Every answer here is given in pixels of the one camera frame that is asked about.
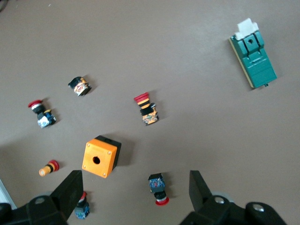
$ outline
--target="black hole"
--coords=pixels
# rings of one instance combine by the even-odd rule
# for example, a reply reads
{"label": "black hole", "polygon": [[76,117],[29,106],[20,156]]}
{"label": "black hole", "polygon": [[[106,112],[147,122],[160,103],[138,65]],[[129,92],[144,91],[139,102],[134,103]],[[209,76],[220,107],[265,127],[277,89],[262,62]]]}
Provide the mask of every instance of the black hole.
{"label": "black hole", "polygon": [[95,156],[93,158],[93,162],[96,163],[96,164],[99,164],[100,163],[100,159],[97,156]]}

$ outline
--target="white connector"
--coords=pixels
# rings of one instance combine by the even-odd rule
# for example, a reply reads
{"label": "white connector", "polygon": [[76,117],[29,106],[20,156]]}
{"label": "white connector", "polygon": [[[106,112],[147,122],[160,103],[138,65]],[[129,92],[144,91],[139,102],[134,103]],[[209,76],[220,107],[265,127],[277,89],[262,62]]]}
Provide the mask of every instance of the white connector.
{"label": "white connector", "polygon": [[238,41],[258,31],[257,23],[252,22],[250,18],[238,24],[239,32],[235,33],[235,39]]}

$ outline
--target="gray surface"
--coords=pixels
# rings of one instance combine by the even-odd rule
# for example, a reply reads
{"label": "gray surface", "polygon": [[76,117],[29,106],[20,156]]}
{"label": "gray surface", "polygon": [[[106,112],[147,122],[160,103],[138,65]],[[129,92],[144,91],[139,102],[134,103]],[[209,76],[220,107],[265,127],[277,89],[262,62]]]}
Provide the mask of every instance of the gray surface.
{"label": "gray surface", "polygon": [[[228,38],[258,23],[278,75],[251,90]],[[273,1],[11,0],[0,13],[0,177],[17,206],[81,169],[85,143],[122,143],[103,179],[83,172],[91,214],[70,224],[178,224],[191,210],[189,170],[244,207],[270,204],[300,221],[300,4]],[[68,87],[84,76],[93,89]],[[146,91],[161,120],[145,127]],[[59,122],[41,130],[27,104],[46,99]],[[62,168],[46,177],[50,159]],[[170,203],[147,179],[165,173]]]}

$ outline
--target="silver screw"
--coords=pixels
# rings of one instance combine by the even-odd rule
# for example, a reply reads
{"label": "silver screw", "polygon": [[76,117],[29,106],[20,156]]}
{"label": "silver screw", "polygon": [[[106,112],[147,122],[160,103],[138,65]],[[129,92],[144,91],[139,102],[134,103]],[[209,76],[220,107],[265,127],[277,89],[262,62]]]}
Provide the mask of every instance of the silver screw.
{"label": "silver screw", "polygon": [[37,205],[37,204],[43,203],[44,201],[45,201],[44,198],[38,198],[34,203]]}
{"label": "silver screw", "polygon": [[256,211],[264,212],[263,206],[261,206],[261,205],[259,205],[259,204],[253,204],[253,208],[254,208]]}
{"label": "silver screw", "polygon": [[221,197],[215,197],[215,201],[216,201],[216,203],[219,203],[219,204],[224,204],[225,203],[224,199],[221,198]]}

